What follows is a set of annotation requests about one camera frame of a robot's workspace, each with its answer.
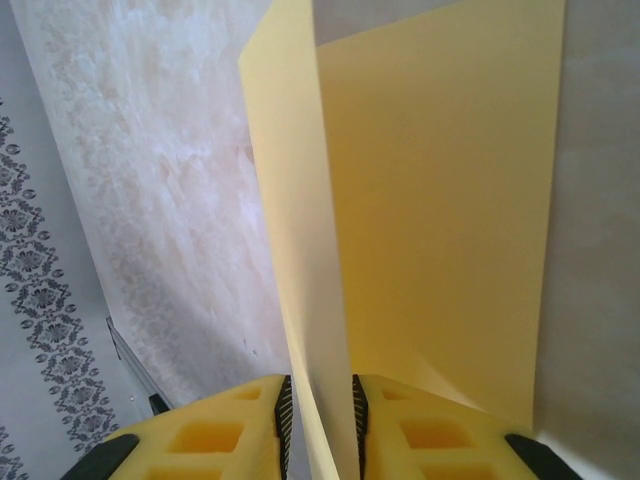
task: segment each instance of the black floral pattern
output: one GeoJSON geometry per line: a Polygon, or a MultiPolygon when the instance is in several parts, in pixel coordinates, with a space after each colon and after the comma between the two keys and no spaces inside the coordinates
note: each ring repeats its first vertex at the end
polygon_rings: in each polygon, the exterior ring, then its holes
{"type": "MultiPolygon", "coordinates": [[[[34,361],[44,367],[42,378],[50,384],[49,394],[74,450],[86,453],[119,426],[87,347],[89,339],[80,336],[77,307],[68,303],[69,285],[59,281],[64,271],[57,268],[55,248],[46,244],[51,234],[40,229],[45,219],[32,203],[36,192],[25,188],[27,167],[13,158],[20,147],[7,144],[11,134],[9,118],[0,116],[0,278],[7,280],[5,292],[14,295],[15,313],[23,315],[20,326],[29,347],[37,351],[34,361]]],[[[20,457],[11,456],[13,445],[3,443],[6,438],[0,426],[0,479],[27,480],[28,474],[20,473],[20,457]]]]}

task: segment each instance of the yellow paper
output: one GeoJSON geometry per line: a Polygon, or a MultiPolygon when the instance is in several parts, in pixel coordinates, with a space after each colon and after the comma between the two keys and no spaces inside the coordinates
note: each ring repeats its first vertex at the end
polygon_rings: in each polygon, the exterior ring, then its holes
{"type": "Polygon", "coordinates": [[[243,52],[315,478],[358,477],[349,356],[531,424],[563,7],[465,0],[316,58],[311,1],[275,0],[243,52]]]}
{"type": "Polygon", "coordinates": [[[351,362],[531,425],[562,0],[319,49],[351,362]]]}
{"type": "Polygon", "coordinates": [[[314,478],[358,478],[351,368],[309,0],[275,0],[240,58],[314,478]]]}

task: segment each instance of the yellow cardboard sheet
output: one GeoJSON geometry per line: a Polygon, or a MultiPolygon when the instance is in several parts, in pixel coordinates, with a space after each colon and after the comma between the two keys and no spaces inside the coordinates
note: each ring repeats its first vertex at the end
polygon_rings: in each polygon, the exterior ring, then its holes
{"type": "Polygon", "coordinates": [[[275,0],[243,53],[318,478],[357,478],[352,368],[531,424],[563,11],[464,0],[316,51],[311,1],[275,0]]]}

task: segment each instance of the marble-patterned wall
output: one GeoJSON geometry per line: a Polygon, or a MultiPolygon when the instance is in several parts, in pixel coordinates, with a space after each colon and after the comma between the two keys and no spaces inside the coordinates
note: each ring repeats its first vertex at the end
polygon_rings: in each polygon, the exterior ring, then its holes
{"type": "MultiPolygon", "coordinates": [[[[323,0],[320,42],[451,0],[323,0]]],[[[12,0],[118,328],[177,402],[287,370],[236,59],[268,0],[12,0]]],[[[640,3],[568,0],[537,428],[634,478],[640,3]]]]}

